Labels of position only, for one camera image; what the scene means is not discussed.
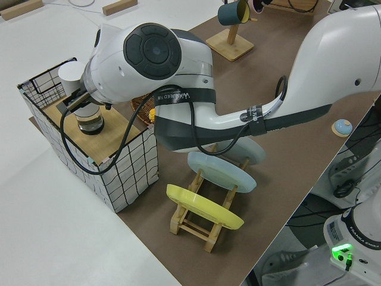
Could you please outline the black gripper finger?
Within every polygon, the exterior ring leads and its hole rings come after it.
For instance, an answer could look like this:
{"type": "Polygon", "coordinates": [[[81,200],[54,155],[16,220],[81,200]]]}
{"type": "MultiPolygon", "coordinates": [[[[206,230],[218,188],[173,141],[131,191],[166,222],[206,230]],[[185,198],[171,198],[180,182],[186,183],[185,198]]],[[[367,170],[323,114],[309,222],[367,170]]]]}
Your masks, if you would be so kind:
{"type": "Polygon", "coordinates": [[[85,107],[90,102],[89,98],[89,92],[77,89],[63,101],[63,104],[68,111],[74,112],[79,108],[85,107]]]}

